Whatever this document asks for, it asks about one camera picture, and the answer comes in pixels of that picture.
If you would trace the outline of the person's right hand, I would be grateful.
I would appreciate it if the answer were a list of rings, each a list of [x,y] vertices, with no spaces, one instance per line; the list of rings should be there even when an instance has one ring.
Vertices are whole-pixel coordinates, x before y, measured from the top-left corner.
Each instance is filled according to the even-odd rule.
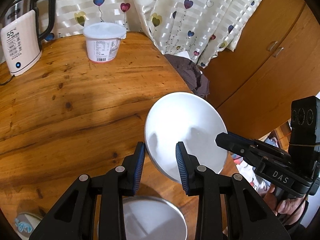
[[[275,215],[291,215],[292,217],[300,217],[304,211],[305,200],[303,198],[293,198],[278,201],[274,195],[276,187],[271,184],[268,192],[264,196],[264,201],[273,211]]]

